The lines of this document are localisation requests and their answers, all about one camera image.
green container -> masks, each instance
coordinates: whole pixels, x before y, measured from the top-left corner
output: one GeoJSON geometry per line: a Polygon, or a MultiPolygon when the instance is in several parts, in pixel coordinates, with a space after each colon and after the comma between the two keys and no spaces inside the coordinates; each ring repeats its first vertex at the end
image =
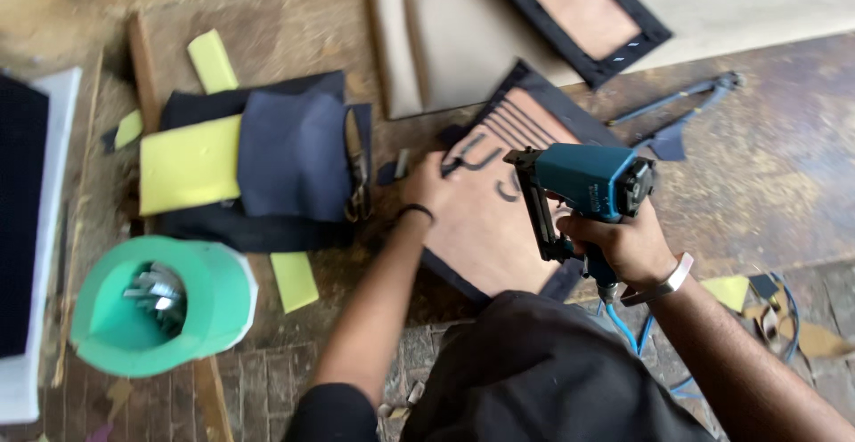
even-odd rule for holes
{"type": "Polygon", "coordinates": [[[71,343],[96,369],[148,377],[237,344],[252,325],[257,295],[246,258],[226,245],[130,239],[107,252],[80,287],[71,343]],[[168,266],[184,283],[187,317],[174,338],[135,299],[123,296],[152,262],[168,266]]]}

yellow foam piece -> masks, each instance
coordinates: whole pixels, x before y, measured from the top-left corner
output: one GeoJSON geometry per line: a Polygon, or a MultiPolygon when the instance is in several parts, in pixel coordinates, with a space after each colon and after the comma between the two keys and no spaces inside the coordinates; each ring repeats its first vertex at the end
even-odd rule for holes
{"type": "Polygon", "coordinates": [[[240,115],[161,131],[139,148],[139,214],[155,215],[240,196],[240,115]]]}
{"type": "Polygon", "coordinates": [[[704,280],[700,284],[725,307],[736,312],[742,312],[749,283],[748,277],[734,275],[704,280]]]}
{"type": "Polygon", "coordinates": [[[115,150],[119,150],[128,143],[134,141],[143,133],[143,115],[139,110],[125,115],[119,122],[119,130],[115,132],[113,146],[115,150]]]}
{"type": "Polygon", "coordinates": [[[190,59],[196,68],[202,87],[205,88],[205,93],[211,94],[238,88],[238,78],[234,76],[226,47],[223,46],[217,30],[196,36],[187,45],[187,52],[190,53],[190,59]]]}
{"type": "Polygon", "coordinates": [[[318,299],[318,287],[305,252],[270,254],[273,275],[285,313],[305,307],[318,299]]]}

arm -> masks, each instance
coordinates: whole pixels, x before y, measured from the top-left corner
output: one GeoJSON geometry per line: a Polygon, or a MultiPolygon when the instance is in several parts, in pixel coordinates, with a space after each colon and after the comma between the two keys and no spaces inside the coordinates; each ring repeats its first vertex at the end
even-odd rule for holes
{"type": "MultiPolygon", "coordinates": [[[[608,225],[565,217],[564,233],[595,243],[621,280],[641,292],[677,261],[649,201],[635,219],[608,225]]],[[[690,275],[677,292],[649,304],[668,340],[734,440],[853,440],[855,428],[769,353],[690,275]]]]}
{"type": "MultiPolygon", "coordinates": [[[[440,177],[442,153],[429,154],[403,190],[404,203],[418,203],[433,213],[451,195],[453,177],[440,177]]],[[[405,212],[383,251],[365,273],[321,353],[312,385],[333,382],[357,387],[374,407],[383,396],[389,365],[407,315],[415,272],[431,218],[405,212]]]]}

black shirt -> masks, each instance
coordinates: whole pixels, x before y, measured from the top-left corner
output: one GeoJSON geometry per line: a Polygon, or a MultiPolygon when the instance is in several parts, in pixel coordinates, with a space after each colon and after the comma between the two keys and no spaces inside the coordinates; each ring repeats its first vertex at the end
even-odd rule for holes
{"type": "MultiPolygon", "coordinates": [[[[377,440],[356,388],[320,385],[300,400],[287,442],[377,440]]],[[[497,296],[440,353],[402,440],[704,440],[713,438],[615,333],[582,308],[526,292],[497,296]]]]}

silver bangle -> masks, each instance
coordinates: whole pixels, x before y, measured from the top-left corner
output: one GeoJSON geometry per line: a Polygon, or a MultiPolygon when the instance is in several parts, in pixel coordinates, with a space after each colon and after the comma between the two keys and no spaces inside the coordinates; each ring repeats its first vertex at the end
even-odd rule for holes
{"type": "Polygon", "coordinates": [[[621,303],[625,307],[632,307],[633,305],[647,304],[648,302],[656,300],[660,296],[676,292],[676,290],[683,285],[683,281],[686,280],[686,277],[689,275],[689,269],[692,267],[693,262],[694,259],[692,256],[688,252],[683,252],[680,255],[680,261],[677,263],[677,268],[675,268],[674,272],[668,276],[668,279],[666,279],[665,282],[660,283],[651,289],[647,289],[644,292],[636,292],[634,288],[627,287],[621,295],[621,303]]]}

